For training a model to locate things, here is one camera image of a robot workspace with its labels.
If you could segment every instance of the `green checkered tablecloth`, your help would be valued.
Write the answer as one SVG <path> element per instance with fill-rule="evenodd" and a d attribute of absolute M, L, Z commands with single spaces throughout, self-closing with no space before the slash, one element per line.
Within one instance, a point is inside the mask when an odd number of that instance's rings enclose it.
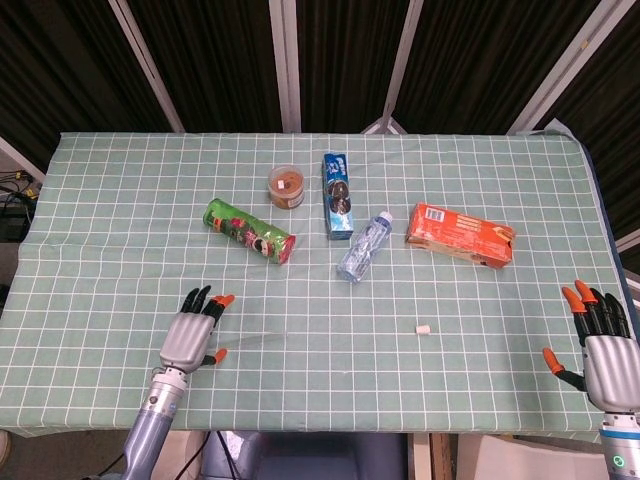
<path fill-rule="evenodd" d="M 346 152 L 356 230 L 394 216 L 390 247 L 351 286 L 321 197 Z M 293 163 L 306 197 L 272 206 Z M 269 264 L 202 222 L 214 197 L 296 234 Z M 408 248 L 416 202 L 515 228 L 496 271 Z M 23 435 L 128 428 L 194 287 L 233 293 L 174 427 L 575 432 L 601 414 L 540 353 L 581 365 L 561 284 L 622 296 L 595 183 L 564 136 L 64 134 L 0 322 L 0 426 Z M 418 324 L 432 328 L 416 336 Z"/>

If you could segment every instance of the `oreo cookie package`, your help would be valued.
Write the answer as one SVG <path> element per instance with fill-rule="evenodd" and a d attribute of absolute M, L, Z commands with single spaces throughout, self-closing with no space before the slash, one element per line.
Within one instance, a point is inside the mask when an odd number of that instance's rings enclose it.
<path fill-rule="evenodd" d="M 324 214 L 331 240 L 346 240 L 353 233 L 347 156 L 327 153 L 323 165 Z"/>

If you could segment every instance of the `cracker box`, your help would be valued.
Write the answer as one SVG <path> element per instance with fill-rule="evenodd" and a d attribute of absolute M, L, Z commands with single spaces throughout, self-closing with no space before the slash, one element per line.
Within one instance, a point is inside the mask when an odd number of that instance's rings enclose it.
<path fill-rule="evenodd" d="M 511 227 L 426 203 L 416 205 L 407 231 L 410 245 L 493 268 L 511 262 L 514 238 Z"/>
<path fill-rule="evenodd" d="M 353 233 L 347 156 L 327 153 L 323 163 L 324 214 L 331 240 L 346 240 Z"/>

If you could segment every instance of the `wire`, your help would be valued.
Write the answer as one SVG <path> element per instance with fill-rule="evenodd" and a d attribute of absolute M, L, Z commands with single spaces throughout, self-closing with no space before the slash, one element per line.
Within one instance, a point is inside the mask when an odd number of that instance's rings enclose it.
<path fill-rule="evenodd" d="M 233 461 L 233 457 L 231 456 L 231 452 L 229 452 L 229 447 L 227 446 L 227 442 L 224 440 L 222 433 L 216 432 L 218 435 L 218 440 L 220 440 L 220 444 L 222 445 L 222 449 L 224 450 L 224 456 L 227 457 L 227 463 L 229 464 L 229 471 L 231 472 L 231 478 L 233 480 L 242 480 L 242 476 L 238 471 L 238 467 L 236 466 L 236 462 Z"/>
<path fill-rule="evenodd" d="M 173 480 L 179 480 L 180 477 L 182 477 L 182 475 L 184 475 L 184 472 L 187 471 L 187 469 L 191 466 L 191 464 L 193 463 L 193 461 L 196 459 L 196 457 L 198 455 L 200 455 L 200 452 L 202 452 L 202 450 L 204 449 L 204 446 L 207 444 L 207 442 L 209 441 L 209 437 L 211 436 L 211 432 L 207 432 L 207 434 L 204 437 L 204 441 L 202 442 L 202 445 L 200 445 L 200 448 L 198 449 L 198 451 L 196 453 L 193 454 L 193 456 L 189 459 L 189 461 L 185 464 L 184 467 L 182 467 L 182 470 L 180 470 L 180 472 L 178 473 L 178 475 L 176 475 L 176 478 L 174 478 Z"/>
<path fill-rule="evenodd" d="M 101 471 L 98 474 L 98 476 L 101 477 L 102 475 L 107 473 L 109 470 L 111 470 L 113 467 L 115 467 L 116 463 L 118 463 L 123 458 L 124 458 L 124 453 L 121 453 L 120 456 L 118 458 L 116 458 L 113 462 L 111 462 L 107 468 L 105 468 L 103 471 Z"/>

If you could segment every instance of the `robotic hand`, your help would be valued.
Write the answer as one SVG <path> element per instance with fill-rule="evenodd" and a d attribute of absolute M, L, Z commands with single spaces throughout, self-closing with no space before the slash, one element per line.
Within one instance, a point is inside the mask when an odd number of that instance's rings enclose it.
<path fill-rule="evenodd" d="M 222 312 L 235 297 L 216 296 L 202 308 L 209 290 L 210 286 L 192 290 L 171 322 L 160 350 L 163 368 L 153 376 L 151 388 L 125 443 L 127 470 L 122 475 L 109 474 L 97 478 L 150 479 L 187 388 L 188 375 L 201 366 L 216 365 L 225 357 L 225 349 L 214 356 L 206 355 L 207 344 Z"/>
<path fill-rule="evenodd" d="M 604 297 L 576 280 L 582 298 L 568 287 L 569 302 L 582 346 L 584 376 L 565 370 L 549 348 L 543 350 L 551 372 L 587 393 L 604 412 L 600 429 L 612 480 L 640 478 L 640 347 L 631 338 L 624 310 L 616 298 Z"/>

